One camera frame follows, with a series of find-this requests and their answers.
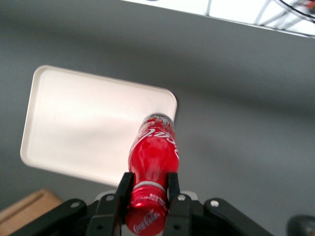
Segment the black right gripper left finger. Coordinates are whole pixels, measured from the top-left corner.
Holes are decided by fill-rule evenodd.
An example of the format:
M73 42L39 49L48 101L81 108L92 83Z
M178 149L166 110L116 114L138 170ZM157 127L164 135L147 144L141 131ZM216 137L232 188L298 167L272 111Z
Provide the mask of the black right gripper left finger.
M87 236L120 236L125 222L127 206L133 189L134 174L126 172L114 193L106 194L98 201L91 217Z

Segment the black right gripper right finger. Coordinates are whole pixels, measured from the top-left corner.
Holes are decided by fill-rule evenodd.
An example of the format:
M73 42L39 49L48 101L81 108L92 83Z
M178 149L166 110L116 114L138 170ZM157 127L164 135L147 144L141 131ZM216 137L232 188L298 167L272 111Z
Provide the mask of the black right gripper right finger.
M165 222L166 236L191 235L191 198L180 192L178 174L168 173L169 212Z

